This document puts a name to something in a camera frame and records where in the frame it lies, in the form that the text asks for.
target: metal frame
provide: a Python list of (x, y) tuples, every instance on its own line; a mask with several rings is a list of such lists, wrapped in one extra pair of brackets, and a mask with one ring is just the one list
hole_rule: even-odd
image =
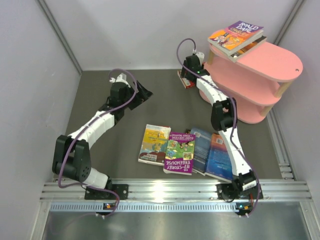
[(41, 240), (45, 231), (51, 202), (40, 202), (30, 240)]
[[(104, 202), (53, 202), (51, 212), (111, 212), (106, 208)], [(116, 209), (117, 213), (206, 213), (206, 212), (239, 212), (235, 202), (216, 203), (216, 202), (178, 202), (168, 203), (149, 203), (149, 202), (123, 202), (121, 201)]]
[(40, 6), (42, 12), (44, 13), (44, 15), (46, 16), (48, 22), (50, 23), (51, 27), (53, 28), (53, 31), (55, 32), (57, 38), (60, 40), (61, 45), (63, 46), (66, 54), (68, 54), (70, 60), (72, 61), (75, 69), (77, 70), (77, 72), (81, 75), (82, 74), (82, 68), (78, 62), (78, 60), (76, 59), (74, 53), (71, 50), (71, 47), (69, 46), (64, 34), (62, 33), (58, 23), (56, 22), (54, 16), (52, 15), (47, 3), (45, 0), (36, 0), (36, 2), (38, 3), (38, 5)]
[(305, 224), (312, 240), (320, 239), (320, 219), (313, 202), (300, 202)]
[(269, 114), (266, 116), (266, 120), (269, 126), (273, 149), (279, 162), (282, 178), (296, 180), (295, 168), (290, 162), (291, 156), (287, 150), (288, 148), (274, 109), (270, 110)]
[[(65, 179), (63, 185), (75, 183)], [(210, 179), (114, 179), (115, 184), (128, 184), (127, 203), (225, 203), (218, 198), (217, 185), (225, 182)], [(260, 180), (264, 199), (259, 202), (304, 202), (312, 201), (305, 181), (282, 179)], [(47, 182), (40, 197), (41, 202), (94, 202), (112, 203), (108, 200), (85, 200), (85, 189), (80, 185), (59, 188), (57, 180)]]
[(279, 45), (281, 40), (283, 39), (283, 37), (285, 36), (287, 30), (289, 29), (290, 25), (292, 24), (293, 20), (295, 19), (297, 13), (299, 12), (299, 10), (301, 9), (301, 7), (303, 6), (303, 3), (305, 2), (305, 0), (297, 0), (292, 8), (292, 10), (290, 11), (289, 16), (287, 17), (287, 19), (285, 20), (281, 30), (279, 31), (276, 39), (274, 40), (273, 44), (274, 45)]

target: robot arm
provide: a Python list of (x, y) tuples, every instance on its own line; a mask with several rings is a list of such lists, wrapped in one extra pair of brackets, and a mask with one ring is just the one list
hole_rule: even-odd
[(204, 69), (203, 60), (204, 54), (198, 52), (197, 54), (188, 56), (183, 65), (191, 71), (197, 72), (204, 80), (197, 78), (184, 68), (181, 70), (180, 77), (195, 82), (196, 87), (209, 99), (212, 105), (211, 124), (222, 136), (230, 157), (233, 174), (232, 185), (237, 192), (243, 192), (257, 185), (256, 177), (251, 167), (242, 157), (244, 153), (239, 141), (237, 128), (234, 129), (232, 135), (232, 141), (237, 147), (235, 147), (230, 140), (235, 112), (231, 100), (224, 93), (217, 90), (218, 87), (213, 82), (209, 72)]
[(62, 175), (99, 189), (108, 189), (112, 183), (107, 175), (91, 167), (90, 148), (106, 131), (118, 123), (125, 114), (125, 108), (133, 110), (152, 95), (152, 92), (146, 90), (137, 81), (138, 92), (132, 101), (120, 109), (111, 111), (126, 103), (133, 96), (134, 90), (128, 84), (124, 74), (120, 74), (117, 79), (112, 78), (110, 82), (112, 83), (110, 96), (95, 115), (79, 130), (68, 136), (60, 135), (57, 138), (52, 164), (52, 171), (58, 175), (67, 149), (80, 134), (67, 157)]

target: children's book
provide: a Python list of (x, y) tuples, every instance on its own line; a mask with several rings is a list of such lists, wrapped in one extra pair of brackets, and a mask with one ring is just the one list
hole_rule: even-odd
[(227, 147), (219, 134), (213, 134), (205, 175), (231, 183), (233, 179), (232, 165)]
[(147, 124), (138, 162), (163, 166), (170, 131), (170, 127)]
[(208, 42), (230, 56), (260, 38), (263, 28), (263, 26), (237, 21), (225, 29), (213, 33), (208, 38)]
[(185, 89), (192, 88), (196, 85), (194, 82), (189, 81), (188, 79), (181, 77), (181, 70), (178, 70), (178, 77), (180, 78)]
[(195, 139), (194, 134), (170, 132), (163, 167), (166, 174), (192, 174)]
[(257, 40), (255, 40), (252, 43), (249, 43), (247, 46), (241, 48), (239, 51), (236, 51), (235, 53), (233, 53), (231, 56), (228, 56), (228, 58), (232, 61), (232, 62), (236, 62), (238, 61), (240, 58), (242, 58), (243, 56), (245, 56), (247, 53), (251, 52), (252, 50), (258, 48), (258, 46), (260, 46), (261, 44), (263, 44), (265, 41), (267, 40), (266, 36), (262, 36), (260, 38), (258, 38)]
[(201, 175), (205, 175), (212, 133), (196, 127), (192, 128), (190, 133), (195, 135), (192, 170)]

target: pink shelf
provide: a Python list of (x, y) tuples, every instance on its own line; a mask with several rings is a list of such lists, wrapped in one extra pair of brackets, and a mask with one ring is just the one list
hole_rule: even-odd
[(280, 99), (280, 97), (274, 96), (279, 88), (277, 82), (244, 69), (232, 61), (214, 57), (212, 64), (205, 64), (204, 67), (219, 87), (223, 86), (229, 92), (241, 96), (253, 104), (270, 106)]
[[(228, 58), (212, 44), (210, 44), (210, 49), (218, 56), (228, 60)], [(248, 54), (241, 57), (235, 64), (266, 77), (269, 80), (282, 83), (295, 80), (304, 68), (301, 60), (293, 52), (269, 42), (264, 42), (248, 52)]]
[[(206, 98), (203, 92), (200, 91), (200, 95), (206, 102), (209, 102), (209, 100)], [(238, 119), (244, 123), (257, 124), (260, 123), (263, 119), (265, 119), (264, 116), (260, 115), (260, 112), (262, 111), (263, 107), (257, 106), (241, 97), (236, 97), (236, 108)]]

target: shelf leg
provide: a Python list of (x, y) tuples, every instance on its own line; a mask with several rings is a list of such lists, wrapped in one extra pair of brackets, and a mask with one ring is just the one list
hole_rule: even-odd
[(209, 57), (208, 57), (208, 61), (206, 61), (207, 64), (211, 65), (212, 61), (214, 59), (215, 54), (210, 50), (209, 52)]
[(278, 88), (278, 90), (275, 92), (274, 96), (276, 98), (280, 98), (292, 83), (293, 81), (282, 83), (281, 86)]
[(267, 116), (267, 114), (270, 112), (270, 110), (272, 109), (274, 105), (271, 105), (271, 106), (265, 106), (262, 111), (260, 112), (260, 115), (265, 117)]

